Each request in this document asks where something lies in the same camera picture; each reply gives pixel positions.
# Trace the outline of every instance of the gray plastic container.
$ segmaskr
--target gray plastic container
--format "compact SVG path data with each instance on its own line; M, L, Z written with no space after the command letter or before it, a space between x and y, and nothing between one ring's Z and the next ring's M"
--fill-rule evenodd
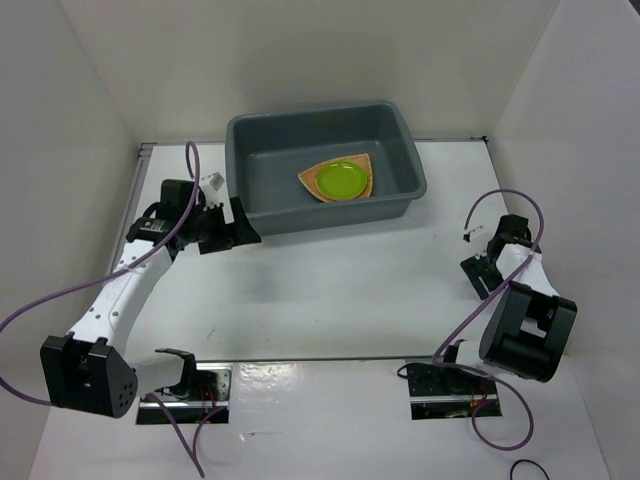
M368 153L370 198L323 203L298 173L336 157ZM229 196L239 196L260 235L312 230L402 216L427 181L398 108L361 102L286 113L242 115L225 144Z

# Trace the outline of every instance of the white table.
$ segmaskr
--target white table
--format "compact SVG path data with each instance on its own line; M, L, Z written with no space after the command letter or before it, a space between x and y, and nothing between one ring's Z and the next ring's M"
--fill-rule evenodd
M224 172L224 146L199 147L203 173ZM149 297L127 358L158 347L202 360L427 355L478 304L460 261L476 198L498 183L483 142L420 142L428 189L405 216L264 237L261 245L181 253ZM155 146L137 216L166 178L188 178L184 146ZM491 238L506 213L488 198L474 216ZM489 313L465 333L478 338Z
M462 241L462 222L497 182L481 142L419 143L418 150L429 189L400 219L181 254L136 323L127 358L160 346L200 359L431 353L478 304L458 265L477 249ZM164 178L186 177L183 151L154 148L131 214L158 198ZM223 168L221 145L200 151L205 171ZM493 231L504 213L502 199L490 198L474 225ZM465 337L477 339L486 320ZM230 423L208 426L201 437L207 478L498 479L522 457L541 462L554 480L608 478L568 360L548 384L514 381L537 423L533 441L513 453L481 444L467 419L412 421L407 385L395 374L403 363L236 364ZM481 427L513 443L526 432L524 411L498 391L504 416L482 419ZM114 421L52 409L31 480L198 478L172 429L136 426L135 410ZM195 427L183 430L190 438ZM518 480L542 478L526 467L519 473Z

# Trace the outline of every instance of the wall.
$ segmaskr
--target wall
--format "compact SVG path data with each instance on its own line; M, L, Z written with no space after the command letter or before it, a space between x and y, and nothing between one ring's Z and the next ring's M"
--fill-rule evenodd
M241 113L395 101L417 138L488 134L557 0L59 0L138 140Z
M103 273L137 146L53 0L0 2L0 317ZM0 338L0 370L42 395L39 346L88 293L27 314ZM33 368L7 368L31 365ZM26 478L47 410L0 395L3 479Z
M501 185L546 212L545 268L580 310L569 352L615 479L637 477L640 449L638 45L627 0L562 0L489 141Z

